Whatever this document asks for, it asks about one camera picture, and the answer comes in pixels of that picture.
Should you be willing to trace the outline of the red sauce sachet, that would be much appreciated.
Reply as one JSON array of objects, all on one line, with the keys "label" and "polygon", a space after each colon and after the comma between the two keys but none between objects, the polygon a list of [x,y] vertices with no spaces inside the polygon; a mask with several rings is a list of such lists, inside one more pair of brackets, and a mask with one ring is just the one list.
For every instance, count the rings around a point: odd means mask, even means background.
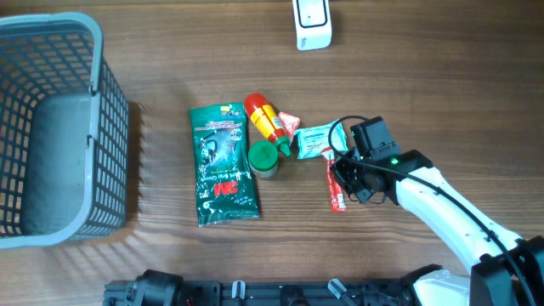
[{"label": "red sauce sachet", "polygon": [[331,211],[333,213],[343,213],[347,211],[343,190],[337,183],[332,171],[332,166],[335,163],[334,152],[331,147],[326,147],[321,151],[321,155],[326,160],[326,177],[328,183],[328,190],[331,198]]}]

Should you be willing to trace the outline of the mint wet wipes pack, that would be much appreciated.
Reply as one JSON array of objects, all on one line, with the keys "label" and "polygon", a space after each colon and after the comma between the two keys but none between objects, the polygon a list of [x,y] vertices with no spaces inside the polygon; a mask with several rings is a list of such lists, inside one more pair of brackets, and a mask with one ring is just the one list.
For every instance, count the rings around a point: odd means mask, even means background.
[{"label": "mint wet wipes pack", "polygon": [[348,150],[347,136],[344,132],[343,125],[338,123],[335,127],[335,122],[316,127],[299,128],[295,131],[297,137],[298,156],[299,160],[314,158],[321,155],[321,152],[330,146],[328,141],[329,133],[331,134],[331,142],[333,146],[340,152]]}]

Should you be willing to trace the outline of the red chili sauce bottle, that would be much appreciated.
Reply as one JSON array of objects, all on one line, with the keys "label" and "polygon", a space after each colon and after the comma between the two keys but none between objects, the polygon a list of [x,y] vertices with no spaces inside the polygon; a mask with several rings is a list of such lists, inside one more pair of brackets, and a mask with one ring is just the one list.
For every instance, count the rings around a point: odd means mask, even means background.
[{"label": "red chili sauce bottle", "polygon": [[243,106],[257,130],[284,156],[291,157],[290,140],[269,101],[260,93],[251,93]]}]

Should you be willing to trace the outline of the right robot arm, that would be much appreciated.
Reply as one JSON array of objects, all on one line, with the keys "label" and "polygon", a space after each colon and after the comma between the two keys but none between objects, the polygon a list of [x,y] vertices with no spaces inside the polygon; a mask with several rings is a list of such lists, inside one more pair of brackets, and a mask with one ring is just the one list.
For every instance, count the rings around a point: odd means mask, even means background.
[{"label": "right robot arm", "polygon": [[422,220],[457,256],[468,274],[430,264],[387,282],[373,280],[359,303],[393,305],[541,305],[543,238],[504,228],[457,192],[420,151],[402,151],[385,121],[358,116],[354,148],[334,149],[331,171],[365,204],[381,193]]}]

